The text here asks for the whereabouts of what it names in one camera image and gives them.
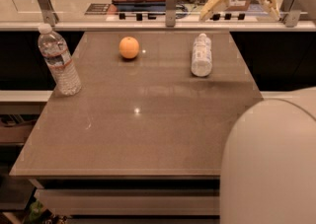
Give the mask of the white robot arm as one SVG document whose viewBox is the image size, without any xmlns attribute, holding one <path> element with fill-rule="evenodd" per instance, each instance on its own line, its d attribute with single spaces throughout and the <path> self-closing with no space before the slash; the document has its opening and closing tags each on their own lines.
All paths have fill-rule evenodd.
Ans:
<svg viewBox="0 0 316 224">
<path fill-rule="evenodd" d="M 208 0 L 199 19 L 228 8 Z M 279 18 L 276 0 L 263 8 Z M 299 0 L 315 25 L 316 0 Z M 316 223 L 315 89 L 267 99 L 244 112 L 226 140 L 220 224 Z"/>
</svg>

